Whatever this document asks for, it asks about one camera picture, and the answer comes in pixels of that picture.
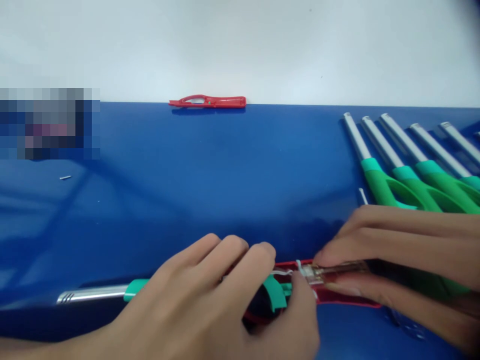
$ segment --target white wall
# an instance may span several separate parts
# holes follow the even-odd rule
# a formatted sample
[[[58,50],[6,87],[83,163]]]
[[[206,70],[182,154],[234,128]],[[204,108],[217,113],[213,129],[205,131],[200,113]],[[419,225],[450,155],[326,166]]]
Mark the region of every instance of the white wall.
[[[470,0],[2,0],[0,87],[478,107],[479,24]]]

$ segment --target pixelated blur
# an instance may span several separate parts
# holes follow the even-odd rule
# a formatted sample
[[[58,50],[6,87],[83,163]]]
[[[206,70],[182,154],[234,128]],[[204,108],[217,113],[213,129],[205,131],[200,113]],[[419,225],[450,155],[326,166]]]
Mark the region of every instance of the pixelated blur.
[[[97,89],[0,88],[0,159],[100,159]]]

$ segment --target green lighter handle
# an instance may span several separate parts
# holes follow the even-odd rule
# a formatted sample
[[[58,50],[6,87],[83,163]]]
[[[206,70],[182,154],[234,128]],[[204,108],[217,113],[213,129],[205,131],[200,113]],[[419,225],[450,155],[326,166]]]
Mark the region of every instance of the green lighter handle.
[[[472,188],[480,192],[480,177],[467,176],[467,177],[462,177],[460,181],[463,181],[465,184],[471,186]]]
[[[396,208],[425,210],[426,205],[424,202],[400,181],[384,173],[374,157],[362,160],[360,164],[377,204]],[[397,194],[405,203],[397,201],[394,194]]]
[[[123,301],[129,303],[135,295],[149,282],[149,279],[135,279],[125,290],[123,295]],[[270,298],[270,308],[272,312],[277,309],[283,309],[287,307],[287,297],[292,294],[292,284],[282,283],[280,284],[273,275],[269,275],[263,283],[266,292]]]
[[[465,213],[465,210],[453,198],[421,181],[410,166],[396,167],[392,172],[399,181],[423,200],[425,211]]]
[[[415,167],[427,183],[452,197],[464,213],[480,214],[480,192],[447,174],[433,160],[419,162]]]
[[[137,295],[138,292],[142,290],[148,282],[149,279],[133,280],[125,290],[125,294],[123,295],[123,301],[129,303],[130,300],[132,300],[134,296]]]

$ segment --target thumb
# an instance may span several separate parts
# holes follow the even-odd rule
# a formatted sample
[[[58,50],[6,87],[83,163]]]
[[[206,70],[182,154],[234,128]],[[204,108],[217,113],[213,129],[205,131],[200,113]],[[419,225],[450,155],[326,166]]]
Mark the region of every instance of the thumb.
[[[339,276],[333,283],[325,284],[325,287],[395,309],[464,353],[472,354],[477,350],[476,341],[480,332],[478,320],[384,277],[348,273]]]
[[[319,349],[317,302],[313,290],[298,271],[293,273],[291,282],[288,307],[259,336],[259,345],[268,348],[268,359],[313,359]]]

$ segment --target blue table surface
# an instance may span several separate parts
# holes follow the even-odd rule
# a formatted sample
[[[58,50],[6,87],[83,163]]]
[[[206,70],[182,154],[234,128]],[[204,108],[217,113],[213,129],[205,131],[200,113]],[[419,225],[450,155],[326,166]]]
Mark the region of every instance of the blue table surface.
[[[58,341],[102,326],[121,300],[55,308],[57,296],[149,277],[206,233],[270,242],[277,261],[312,258],[367,188],[341,122],[347,111],[357,122],[388,112],[435,136],[450,121],[472,142],[480,131],[476,108],[100,107],[101,160],[0,161],[0,336]],[[325,304],[318,321],[321,359],[461,358],[430,332],[410,338],[384,309]]]

